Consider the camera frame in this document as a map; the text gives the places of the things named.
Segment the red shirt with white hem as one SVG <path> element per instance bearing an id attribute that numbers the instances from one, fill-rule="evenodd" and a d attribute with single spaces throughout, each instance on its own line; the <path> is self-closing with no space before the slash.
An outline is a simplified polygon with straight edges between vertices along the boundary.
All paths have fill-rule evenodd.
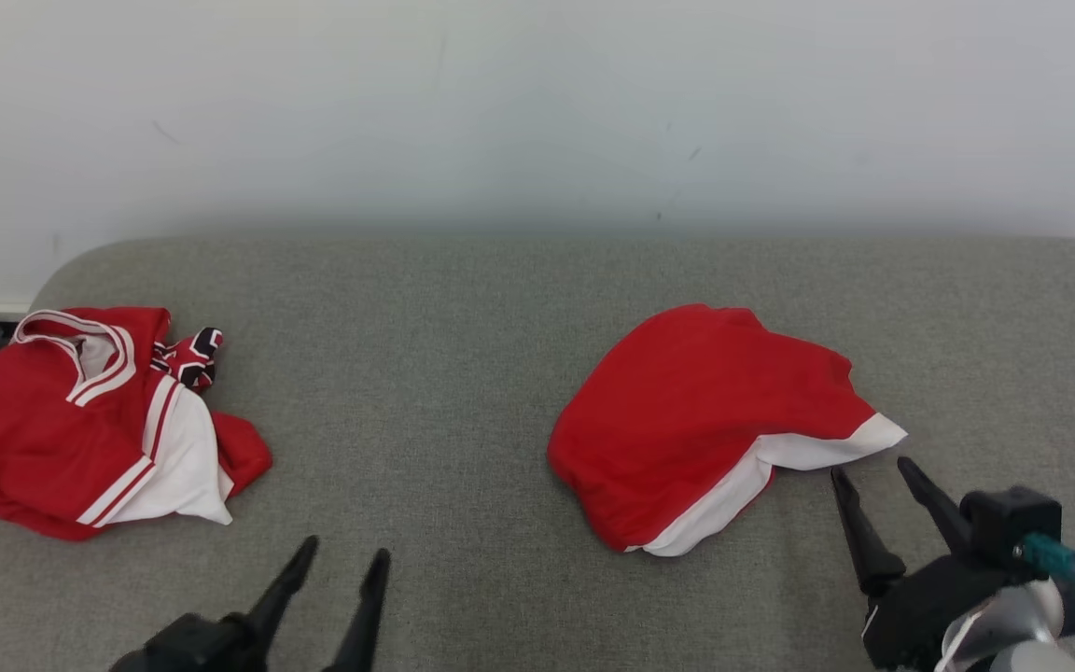
<path id="1" fill-rule="evenodd" d="M 611 551 L 676 557 L 737 518 L 777 469 L 840 467 L 905 437 L 855 391 L 847 357 L 748 309 L 691 303 L 610 349 L 547 456 Z"/>

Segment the crumpled red white jersey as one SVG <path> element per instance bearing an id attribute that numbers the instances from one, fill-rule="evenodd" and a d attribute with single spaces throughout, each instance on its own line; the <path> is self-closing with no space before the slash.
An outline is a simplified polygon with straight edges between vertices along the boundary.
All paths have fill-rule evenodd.
<path id="1" fill-rule="evenodd" d="M 133 521 L 227 525 L 272 467 L 250 421 L 207 408 L 225 337 L 172 341 L 155 306 L 31 312 L 0 349 L 0 518 L 82 541 Z"/>

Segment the grey fabric sofa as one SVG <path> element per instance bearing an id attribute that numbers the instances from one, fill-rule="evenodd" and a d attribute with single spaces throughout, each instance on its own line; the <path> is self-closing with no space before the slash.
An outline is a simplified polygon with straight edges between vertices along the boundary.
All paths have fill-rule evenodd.
<path id="1" fill-rule="evenodd" d="M 312 533 L 283 672 L 332 659 L 379 548 L 377 672 L 871 672 L 825 473 L 782 472 L 660 560 L 607 549 L 546 462 L 611 345 L 696 302 L 844 354 L 948 494 L 1054 495 L 1075 545 L 1075 241 L 132 242 L 64 263 L 35 306 L 221 328 L 209 403 L 253 421 L 274 464 L 230 526 L 63 543 L 0 520 L 0 672 L 105 672 L 185 612 L 248 609 Z"/>

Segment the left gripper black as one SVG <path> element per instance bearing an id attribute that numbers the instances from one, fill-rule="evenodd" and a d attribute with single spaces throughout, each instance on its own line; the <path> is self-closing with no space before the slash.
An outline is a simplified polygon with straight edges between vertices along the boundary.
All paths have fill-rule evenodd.
<path id="1" fill-rule="evenodd" d="M 144 646 L 128 650 L 108 672 L 268 672 L 272 649 L 293 596 L 309 577 L 319 537 L 306 537 L 293 557 L 248 610 L 221 620 L 187 613 L 150 637 Z M 322 672 L 374 672 L 392 554 L 379 548 L 372 557 L 359 603 L 331 664 Z"/>

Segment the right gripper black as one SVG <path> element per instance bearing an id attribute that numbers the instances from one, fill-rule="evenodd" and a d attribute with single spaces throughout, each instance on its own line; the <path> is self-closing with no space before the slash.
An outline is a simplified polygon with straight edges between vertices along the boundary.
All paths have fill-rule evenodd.
<path id="1" fill-rule="evenodd" d="M 971 551 L 971 524 L 954 500 L 909 456 L 900 456 L 897 468 L 950 553 Z M 1028 578 L 1027 566 L 1002 568 L 954 554 L 907 574 L 907 566 L 887 548 L 863 513 L 860 494 L 844 468 L 831 469 L 831 484 L 855 580 L 869 599 L 862 645 L 874 669 L 934 671 L 944 633 L 954 621 L 1002 588 Z"/>

